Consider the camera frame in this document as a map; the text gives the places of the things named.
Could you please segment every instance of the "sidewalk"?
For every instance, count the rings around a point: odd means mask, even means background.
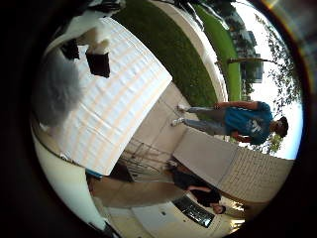
[[[211,78],[212,85],[215,88],[218,101],[228,101],[225,79],[214,63],[217,61],[216,53],[206,35],[200,30],[195,21],[192,20],[188,13],[170,4],[152,0],[149,0],[149,2],[164,11],[181,28],[203,61]]]

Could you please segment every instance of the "house wall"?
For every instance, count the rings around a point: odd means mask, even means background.
[[[293,161],[264,155],[189,129],[173,155],[201,178],[238,200],[268,202]]]

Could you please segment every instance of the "person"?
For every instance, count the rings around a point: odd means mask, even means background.
[[[208,184],[201,178],[181,172],[173,166],[167,170],[170,180],[177,187],[190,191],[197,202],[205,207],[211,207],[215,214],[223,214],[226,206],[219,203],[221,195],[216,187]]]
[[[273,120],[269,105],[262,101],[217,102],[214,107],[186,107],[178,104],[177,109],[180,112],[203,113],[213,121],[180,117],[173,120],[171,126],[183,123],[210,135],[228,135],[251,145],[264,143],[272,132],[283,138],[288,131],[286,117]]]

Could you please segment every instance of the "blue t-shirt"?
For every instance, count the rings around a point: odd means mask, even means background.
[[[251,137],[250,144],[259,145],[265,142],[270,131],[269,123],[272,115],[265,102],[258,102],[257,110],[239,107],[226,109],[225,123],[227,134],[238,131],[240,135]]]

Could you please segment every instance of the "white sneaker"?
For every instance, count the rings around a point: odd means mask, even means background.
[[[180,123],[182,123],[184,121],[184,118],[180,117],[176,120],[172,120],[171,123],[170,123],[170,126],[177,126],[179,125]]]
[[[182,104],[178,104],[177,105],[177,110],[180,112],[186,112],[189,109],[189,107],[182,105]]]

